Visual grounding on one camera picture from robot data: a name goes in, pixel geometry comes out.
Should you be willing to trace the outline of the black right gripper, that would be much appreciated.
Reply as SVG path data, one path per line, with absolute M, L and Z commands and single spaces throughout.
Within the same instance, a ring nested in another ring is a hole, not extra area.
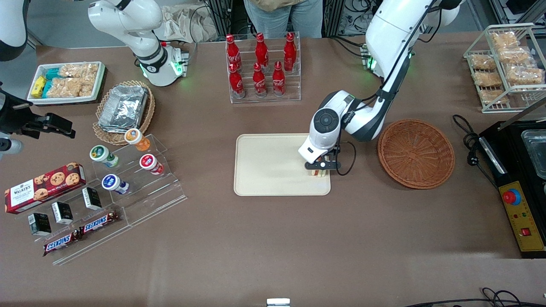
M 38 117 L 30 109 L 33 103 L 11 95 L 3 89 L 0 90 L 0 96 L 0 131 L 2 133 L 9 135 L 15 133 L 31 138 L 39 138 L 40 132 L 55 133 L 70 139 L 76 137 L 72 121 L 55 113 L 46 113 L 44 116 L 41 116 L 42 125 L 37 128 L 38 131 L 31 130 L 27 125 L 34 124 L 35 119 Z

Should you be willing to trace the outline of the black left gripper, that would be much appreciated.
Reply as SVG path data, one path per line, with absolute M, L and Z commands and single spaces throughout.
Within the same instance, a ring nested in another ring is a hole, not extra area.
M 328 153 L 318 157 L 313 163 L 306 162 L 304 167 L 310 176 L 316 176 L 317 171 L 336 171 L 341 167 L 337 160 L 340 152 L 340 146 L 336 145 Z

